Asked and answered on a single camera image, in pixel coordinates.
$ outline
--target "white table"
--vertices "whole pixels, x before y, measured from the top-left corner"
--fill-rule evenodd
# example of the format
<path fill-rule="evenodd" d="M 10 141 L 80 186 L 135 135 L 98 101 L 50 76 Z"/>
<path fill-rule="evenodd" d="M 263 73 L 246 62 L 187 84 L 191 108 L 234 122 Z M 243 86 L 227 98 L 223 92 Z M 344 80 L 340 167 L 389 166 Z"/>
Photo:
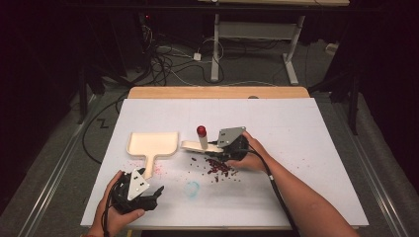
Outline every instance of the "white table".
<path fill-rule="evenodd" d="M 204 95 L 206 88 L 196 90 Z M 258 95 L 257 88 L 254 90 L 252 94 Z M 198 140 L 196 127 L 200 124 L 207 127 L 209 140 L 216 140 L 221 128 L 246 126 L 274 157 L 326 197 L 352 226 L 368 225 L 321 114 L 310 98 L 125 100 L 81 225 L 91 225 L 105 186 L 117 170 L 130 172 L 143 166 L 142 160 L 134 160 L 126 152 L 131 132 L 179 131 L 180 141 Z M 150 191 L 162 185 L 165 190 L 157 208 L 129 228 L 290 228 L 264 173 L 240 170 L 229 177 L 218 174 L 217 182 L 216 174 L 207 173 L 206 158 L 178 149 L 173 156 L 157 160 L 154 176 L 148 180 Z"/>

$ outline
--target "table leg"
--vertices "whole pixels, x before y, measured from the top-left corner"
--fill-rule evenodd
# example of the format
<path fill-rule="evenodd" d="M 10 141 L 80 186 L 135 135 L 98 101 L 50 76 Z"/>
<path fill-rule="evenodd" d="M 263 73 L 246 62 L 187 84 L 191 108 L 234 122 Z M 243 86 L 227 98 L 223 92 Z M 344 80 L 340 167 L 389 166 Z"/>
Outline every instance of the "table leg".
<path fill-rule="evenodd" d="M 295 51 L 296 44 L 298 43 L 299 34 L 301 33 L 302 24 L 304 23 L 305 16 L 300 16 L 298 22 L 293 30 L 293 38 L 291 40 L 291 48 L 289 53 L 283 54 L 284 64 L 289 75 L 290 82 L 293 86 L 298 85 L 298 80 L 296 79 L 295 71 L 293 70 L 293 52 Z"/>
<path fill-rule="evenodd" d="M 218 39 L 219 39 L 219 14 L 215 14 L 215 20 L 213 24 L 213 53 L 212 53 L 212 64 L 210 70 L 210 80 L 212 82 L 218 81 Z"/>

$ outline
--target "paddle handle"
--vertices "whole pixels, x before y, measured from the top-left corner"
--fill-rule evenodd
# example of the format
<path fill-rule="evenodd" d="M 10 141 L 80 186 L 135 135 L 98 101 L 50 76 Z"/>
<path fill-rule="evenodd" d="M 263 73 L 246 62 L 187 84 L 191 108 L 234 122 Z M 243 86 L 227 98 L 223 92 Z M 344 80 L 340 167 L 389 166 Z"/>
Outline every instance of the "paddle handle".
<path fill-rule="evenodd" d="M 144 180 L 147 180 L 153 176 L 154 171 L 154 159 L 155 155 L 150 155 L 145 157 L 145 171 L 142 174 Z"/>

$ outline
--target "gray floor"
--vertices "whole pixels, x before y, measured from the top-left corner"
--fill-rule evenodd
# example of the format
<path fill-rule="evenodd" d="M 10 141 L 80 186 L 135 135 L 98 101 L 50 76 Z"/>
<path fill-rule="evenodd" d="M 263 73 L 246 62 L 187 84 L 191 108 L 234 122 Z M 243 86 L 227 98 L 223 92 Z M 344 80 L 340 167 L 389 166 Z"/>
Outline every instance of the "gray floor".
<path fill-rule="evenodd" d="M 225 48 L 221 66 L 224 80 L 220 85 L 237 86 L 289 86 L 281 54 L 288 50 L 287 42 L 279 42 L 271 49 L 248 51 Z M 293 66 L 301 86 L 320 82 L 327 71 L 332 56 L 324 52 L 325 42 L 310 46 L 299 45 Z M 193 51 L 177 45 L 180 51 Z M 178 64 L 187 59 L 171 57 Z M 210 65 L 200 63 L 210 78 Z M 210 86 L 202 79 L 198 68 L 187 68 L 167 78 L 169 86 Z M 109 79 L 104 96 L 93 96 L 87 121 L 102 108 L 126 92 Z M 419 233 L 419 200 L 403 172 L 391 155 L 379 129 L 371 118 L 368 106 L 360 95 L 358 136 L 351 134 L 346 125 L 347 105 L 331 104 L 328 95 L 316 93 L 317 105 L 323 115 L 330 135 L 342 158 L 354 188 L 360 198 L 370 226 L 359 229 L 362 236 L 414 236 Z M 96 117 L 86 130 L 86 147 L 89 153 L 101 160 L 106 152 L 117 121 L 117 110 L 110 106 Z M 50 135 L 28 176 L 0 218 L 0 236 L 79 236 L 87 229 L 80 226 L 81 217 L 93 188 L 100 166 L 83 150 L 81 138 L 87 122 L 78 124 L 77 98 L 73 110 Z M 96 119 L 105 119 L 104 125 Z M 124 231 L 119 236 L 127 236 Z M 149 232 L 142 236 L 196 236 L 196 232 Z M 133 231 L 132 236 L 139 236 Z M 204 236 L 285 236 L 287 233 L 271 232 L 200 232 Z"/>

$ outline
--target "white paddle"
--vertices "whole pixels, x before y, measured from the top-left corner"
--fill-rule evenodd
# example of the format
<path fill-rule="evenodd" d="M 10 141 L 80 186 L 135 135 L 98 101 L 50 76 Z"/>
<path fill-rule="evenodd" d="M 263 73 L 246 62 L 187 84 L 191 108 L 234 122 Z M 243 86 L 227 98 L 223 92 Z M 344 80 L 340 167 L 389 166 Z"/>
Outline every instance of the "white paddle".
<path fill-rule="evenodd" d="M 171 156 L 178 148 L 178 132 L 135 133 L 130 135 L 126 151 L 133 157 L 145 157 L 145 171 L 142 177 L 153 176 L 154 159 Z"/>

